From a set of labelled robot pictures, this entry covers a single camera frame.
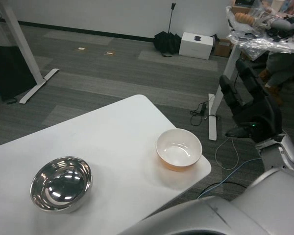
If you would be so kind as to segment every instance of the black bag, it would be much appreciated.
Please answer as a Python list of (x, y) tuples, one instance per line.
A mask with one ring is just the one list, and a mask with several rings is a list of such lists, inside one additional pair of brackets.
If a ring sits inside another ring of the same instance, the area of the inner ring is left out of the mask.
[(162, 31), (161, 33), (158, 33), (153, 40), (153, 44), (155, 48), (158, 51), (160, 51), (163, 56), (165, 56), (164, 53), (167, 53), (167, 52), (171, 54), (175, 54), (180, 51), (180, 46), (182, 42), (181, 37), (179, 37), (177, 34), (173, 35), (172, 33), (170, 33), (172, 14), (173, 14), (175, 5), (176, 3), (172, 3), (171, 5), (171, 18), (170, 18), (168, 32), (166, 33)]
[(33, 88), (36, 81), (18, 47), (0, 47), (0, 96), (3, 101)]

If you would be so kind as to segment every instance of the black baseboard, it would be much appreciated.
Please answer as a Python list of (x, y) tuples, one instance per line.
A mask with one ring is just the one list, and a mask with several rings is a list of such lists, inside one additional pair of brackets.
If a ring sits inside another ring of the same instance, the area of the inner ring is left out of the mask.
[[(5, 19), (0, 19), (0, 22), (5, 23)], [(124, 39), (143, 41), (143, 42), (153, 42), (153, 38), (138, 37), (138, 36), (132, 36), (132, 35), (119, 34), (119, 33), (107, 33), (107, 32), (93, 31), (93, 30), (87, 30), (87, 29), (62, 27), (62, 26), (55, 26), (55, 25), (49, 25), (49, 24), (43, 24), (43, 23), (25, 22), (25, 21), (19, 21), (19, 24), (32, 26), (32, 27), (38, 27), (38, 28), (49, 28), (49, 29), (62, 30), (62, 31), (68, 31), (68, 32), (75, 32), (75, 33), (86, 33), (86, 34), (92, 34), (92, 35), (106, 36), (106, 37), (112, 37), (112, 38), (124, 38)]]

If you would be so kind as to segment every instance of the black umbrella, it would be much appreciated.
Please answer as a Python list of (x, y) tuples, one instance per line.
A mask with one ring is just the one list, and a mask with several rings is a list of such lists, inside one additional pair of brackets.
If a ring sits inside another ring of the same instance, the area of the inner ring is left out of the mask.
[(153, 44), (155, 45), (155, 48), (162, 53), (165, 57), (171, 57), (166, 56), (164, 53), (171, 53), (175, 54), (180, 51), (180, 45), (181, 45), (181, 37), (177, 34), (173, 35), (170, 33), (170, 27), (171, 27), (171, 20), (172, 20), (172, 14), (173, 10), (175, 8), (176, 3), (172, 3), (171, 5), (171, 17), (170, 17), (170, 24), (169, 24), (169, 30), (168, 32), (162, 31), (161, 33), (158, 33), (155, 36), (155, 39), (153, 41)]

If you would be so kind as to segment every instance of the stainless steel bowl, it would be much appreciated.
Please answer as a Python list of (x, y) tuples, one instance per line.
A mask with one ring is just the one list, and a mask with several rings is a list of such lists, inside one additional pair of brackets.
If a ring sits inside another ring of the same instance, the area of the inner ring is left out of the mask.
[(83, 204), (92, 184), (86, 162), (77, 157), (62, 157), (38, 171), (30, 186), (30, 197), (45, 212), (70, 213)]

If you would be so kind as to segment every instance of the bowl rim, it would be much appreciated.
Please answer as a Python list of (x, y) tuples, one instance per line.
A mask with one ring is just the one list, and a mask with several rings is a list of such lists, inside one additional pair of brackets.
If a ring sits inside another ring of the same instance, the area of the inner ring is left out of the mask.
[[(168, 162), (162, 157), (162, 155), (159, 153), (159, 150), (158, 150), (158, 142), (159, 142), (160, 137), (162, 137), (162, 136), (163, 136), (164, 134), (166, 134), (167, 132), (171, 132), (171, 131), (183, 131), (183, 132), (186, 132), (186, 133), (190, 134), (191, 136), (195, 137), (195, 139), (196, 139), (197, 142), (199, 143), (199, 146), (200, 146), (200, 148), (201, 148), (201, 152), (198, 153), (198, 157), (194, 160), (193, 163), (188, 164), (188, 165), (174, 165), (174, 164), (168, 163)], [(190, 132), (190, 131), (188, 131), (188, 130), (185, 130), (185, 129), (175, 128), (175, 129), (170, 129), (170, 130), (167, 130), (167, 131), (163, 132), (163, 133), (158, 137), (158, 139), (157, 139), (157, 141), (156, 141), (156, 151), (157, 151), (158, 156), (159, 156), (164, 162), (166, 162), (167, 164), (169, 164), (169, 165), (171, 165), (171, 166), (174, 166), (174, 167), (178, 167), (178, 168), (185, 168), (185, 167), (190, 167), (190, 166), (196, 164), (196, 163), (199, 161), (199, 159), (200, 159), (201, 156), (202, 156), (202, 144), (201, 144), (199, 138), (198, 138), (194, 133), (192, 133), (192, 132)]]
[(31, 191), (32, 191), (32, 187), (33, 187), (34, 180), (36, 179), (36, 177), (37, 177), (39, 174), (41, 174), (42, 170), (45, 169), (45, 167), (47, 167), (50, 163), (52, 163), (52, 162), (54, 162), (54, 161), (57, 161), (57, 160), (60, 160), (60, 159), (67, 159), (67, 158), (76, 158), (76, 159), (78, 159), (79, 161), (82, 161), (83, 163), (85, 163), (85, 164), (88, 166), (88, 168), (89, 168), (89, 173), (90, 173), (90, 176), (91, 176), (89, 183), (90, 183), (90, 185), (92, 185), (92, 182), (93, 182), (93, 174), (92, 174), (92, 171), (91, 171), (89, 165), (87, 164), (87, 162), (85, 162), (83, 159), (81, 159), (81, 158), (79, 158), (79, 157), (65, 156), (65, 157), (60, 157), (60, 158), (56, 158), (56, 159), (51, 160), (50, 162), (46, 163), (42, 168), (40, 168), (39, 171), (35, 174), (33, 180), (31, 181), (30, 188), (29, 188), (29, 195), (30, 195), (30, 199), (31, 199), (31, 201), (34, 203), (34, 205), (35, 205), (36, 207), (38, 207), (38, 208), (41, 209), (42, 211), (45, 211), (45, 212), (51, 212), (51, 213), (52, 213), (52, 212), (53, 212), (53, 213), (58, 213), (58, 212), (62, 212), (62, 211), (64, 211), (64, 210), (68, 210), (69, 208), (73, 207), (73, 206), (75, 205), (75, 203), (77, 203), (78, 201), (80, 201), (80, 200), (82, 199), (82, 197), (84, 197), (84, 196), (88, 193), (89, 189), (91, 188), (91, 187), (89, 187), (89, 188), (83, 190), (83, 191), (84, 191), (84, 195), (83, 195), (82, 197), (77, 197), (76, 199), (74, 199), (74, 200), (72, 201), (71, 204), (67, 205), (67, 206), (64, 207), (64, 208), (58, 209), (58, 210), (54, 210), (54, 211), (53, 211), (53, 210), (46, 210), (46, 209), (43, 209), (43, 208), (39, 207), (39, 206), (35, 203), (35, 201), (34, 201), (34, 199), (33, 199), (33, 197), (32, 197), (32, 192), (31, 192)]

